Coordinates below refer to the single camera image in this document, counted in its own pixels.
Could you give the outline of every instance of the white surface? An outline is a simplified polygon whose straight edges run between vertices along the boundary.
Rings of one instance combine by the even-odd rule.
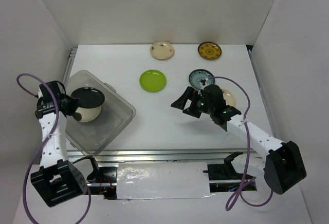
[[[37,0],[0,0],[0,216],[12,223],[19,202],[23,175],[41,143],[41,129],[34,115],[36,99],[22,91],[16,76],[22,72],[45,81],[60,80],[68,49]],[[37,93],[39,84],[22,78]]]
[[[243,120],[243,115],[235,115],[232,117],[232,119],[227,122],[227,131],[236,135],[247,144],[247,130],[244,122],[248,125],[251,148],[254,149],[264,161],[266,160],[266,156],[269,154],[270,150],[276,151],[282,147],[281,140],[274,138],[259,129],[259,127],[254,125],[249,120]]]
[[[264,180],[257,179],[258,192],[244,192],[253,203],[265,201],[269,189]],[[242,200],[230,212],[225,203],[231,193],[219,193],[202,199],[154,200],[103,200],[92,196],[90,211],[82,223],[133,223],[133,224],[311,224],[299,186],[284,195],[274,194],[272,201],[261,208],[253,208]],[[49,208],[28,183],[27,202],[32,215],[39,223],[75,223],[84,213],[88,197],[80,196]],[[27,224],[22,199],[13,224]]]
[[[215,61],[202,59],[197,45],[173,45],[175,54],[167,61],[154,59],[150,45],[80,45],[71,76],[88,70],[112,85],[119,95],[136,108],[132,122],[106,148],[108,150],[244,148],[246,143],[215,125],[209,115],[200,119],[170,107],[189,86],[188,76],[195,69],[210,70],[240,83],[251,98],[248,119],[270,133],[264,104],[244,45],[221,45],[223,54]],[[143,90],[140,75],[149,69],[167,77],[165,88],[157,93]],[[234,84],[216,83],[236,97],[236,108],[244,112],[247,100]]]
[[[50,113],[46,114],[43,118],[39,120],[42,128],[42,140],[40,141],[44,141],[49,136],[51,129],[53,128],[53,125],[55,123],[55,119],[56,114]],[[43,166],[45,169],[47,167],[56,165],[58,160],[68,160],[65,140],[65,128],[66,117],[63,115],[62,112],[60,112],[57,127],[42,150],[40,166]]]
[[[43,0],[78,44],[254,44],[273,0]]]
[[[280,138],[300,147],[301,188],[314,224],[327,224],[329,0],[275,0],[253,48]]]
[[[174,199],[210,196],[206,162],[120,163],[118,199]]]

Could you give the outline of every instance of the yellow plate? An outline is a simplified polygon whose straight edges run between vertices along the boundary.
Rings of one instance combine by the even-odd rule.
[[[151,55],[158,60],[169,59],[174,52],[173,45],[167,42],[156,42],[150,48]]]
[[[198,53],[206,60],[215,60],[222,55],[222,49],[219,45],[212,42],[201,43],[197,48]]]

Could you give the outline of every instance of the white wall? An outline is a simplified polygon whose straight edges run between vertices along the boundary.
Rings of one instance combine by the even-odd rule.
[[[314,224],[328,223],[329,0],[275,0],[253,48],[280,137],[295,141]]]
[[[43,0],[78,44],[254,44],[273,0]]]
[[[0,0],[1,223],[12,222],[27,163],[41,143],[36,99],[17,86],[16,76],[29,72],[45,81],[60,80],[68,52],[38,0]],[[38,90],[37,82],[22,81]]]

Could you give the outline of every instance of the white table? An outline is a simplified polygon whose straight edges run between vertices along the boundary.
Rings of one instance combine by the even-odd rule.
[[[206,69],[215,76],[225,76],[240,83],[251,98],[248,119],[268,133],[269,121],[245,45],[221,45],[223,54],[214,61],[204,60],[197,53],[198,45],[174,45],[175,54],[166,61],[150,55],[150,45],[80,45],[70,76],[88,70],[101,81],[113,86],[117,93],[136,108],[136,116],[112,141],[107,150],[175,150],[202,148],[244,148],[246,144],[228,135],[208,115],[200,119],[170,107],[186,87],[188,76],[195,69]],[[143,90],[140,75],[149,69],[162,71],[167,85],[157,93]],[[216,83],[230,90],[238,108],[244,112],[247,101],[234,84],[225,80]],[[68,145],[69,150],[76,150]]]
[[[189,85],[191,71],[204,68],[218,76],[240,83],[251,98],[248,119],[270,133],[264,104],[244,45],[221,45],[223,55],[216,61],[206,61],[196,52],[197,45],[174,45],[175,55],[159,61],[149,54],[149,45],[80,45],[71,75],[89,70],[103,82],[113,85],[118,94],[133,106],[137,114],[131,124],[107,147],[109,150],[133,149],[198,149],[245,147],[234,136],[227,136],[207,115],[198,120],[170,107]],[[139,86],[139,76],[148,69],[161,70],[167,85],[158,93],[149,93]],[[232,84],[217,81],[233,92],[237,108],[244,111],[246,100]],[[152,115],[145,111],[151,109]],[[244,192],[246,199],[261,203],[267,199],[269,188],[263,178],[256,179],[257,192]],[[274,194],[272,201],[253,208],[238,201],[232,211],[225,211],[231,193],[216,193],[203,199],[163,200],[103,200],[92,196],[92,206],[83,223],[249,223],[249,224],[311,224],[299,185],[284,195]],[[40,223],[75,223],[87,205],[87,196],[80,196],[54,208],[43,202],[28,181],[27,199],[33,216]],[[14,224],[29,223],[22,198]]]

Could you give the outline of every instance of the beige plate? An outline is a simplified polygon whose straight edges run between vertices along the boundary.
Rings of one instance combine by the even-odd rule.
[[[226,101],[227,105],[230,105],[232,107],[235,107],[236,105],[236,100],[232,92],[230,92],[228,89],[222,89],[223,92],[223,97]]]
[[[167,42],[156,42],[150,48],[151,55],[158,60],[169,59],[174,52],[173,45]]]

